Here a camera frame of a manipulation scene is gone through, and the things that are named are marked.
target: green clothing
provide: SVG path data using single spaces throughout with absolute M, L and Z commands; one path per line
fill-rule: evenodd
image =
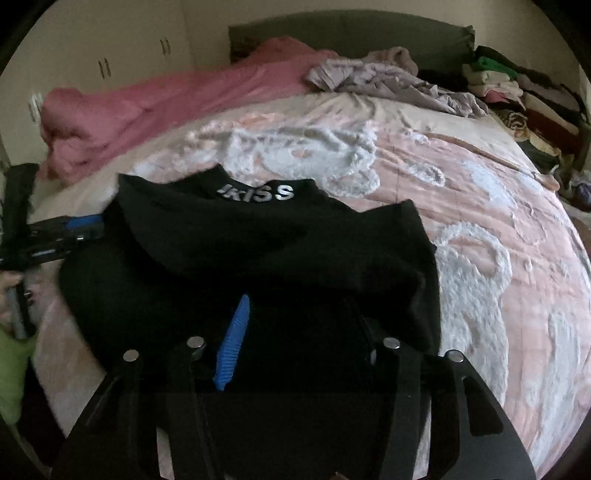
M 0 327 L 0 415 L 6 425 L 15 425 L 21 417 L 25 373 L 36 340 L 37 335 L 15 340 Z
M 482 72 L 484 70 L 493 70 L 494 72 L 506 73 L 511 80 L 517 80 L 517 72 L 509 67 L 505 67 L 502 63 L 488 57 L 480 57 L 476 63 L 471 65 L 475 72 Z

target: blue plastic part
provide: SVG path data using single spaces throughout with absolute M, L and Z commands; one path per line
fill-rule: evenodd
M 251 301 L 248 295 L 243 295 L 236 312 L 234 312 L 234 317 L 226 331 L 220 349 L 217 351 L 216 375 L 213 377 L 213 383 L 219 391 L 226 388 L 234 375 L 238 363 L 238 354 L 246 335 L 250 316 Z
M 102 222 L 103 219 L 101 215 L 87 215 L 84 217 L 74 217 L 66 223 L 67 230 L 75 230 L 76 228 L 80 228 L 82 226 L 92 225 L 93 223 Z

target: headboard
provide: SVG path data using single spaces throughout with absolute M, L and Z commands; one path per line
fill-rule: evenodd
M 420 69 L 461 71 L 473 60 L 475 32 L 438 20 L 379 10 L 305 12 L 229 27 L 230 58 L 245 58 L 263 40 L 288 35 L 349 58 L 406 47 Z

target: metal bolt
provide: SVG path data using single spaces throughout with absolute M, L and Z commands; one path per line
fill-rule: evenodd
M 201 348 L 205 345 L 205 339 L 203 337 L 191 337 L 187 340 L 187 346 L 189 348 Z
M 400 348 L 400 342 L 397 338 L 386 337 L 384 339 L 384 346 L 390 350 L 396 350 L 397 348 Z
M 459 350 L 449 350 L 445 356 L 457 364 L 461 364 L 464 361 L 464 354 Z
M 137 350 L 127 350 L 123 354 L 123 360 L 126 362 L 135 362 L 139 358 L 139 352 Z

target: black shirt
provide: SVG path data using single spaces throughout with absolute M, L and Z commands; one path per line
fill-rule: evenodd
M 312 180 L 254 188 L 216 166 L 169 184 L 121 175 L 103 218 L 105 237 L 64 261 L 60 287 L 105 368 L 131 348 L 157 364 L 191 335 L 217 348 L 245 293 L 229 387 L 370 388 L 356 315 L 439 348 L 434 247 L 409 200 L 359 213 Z

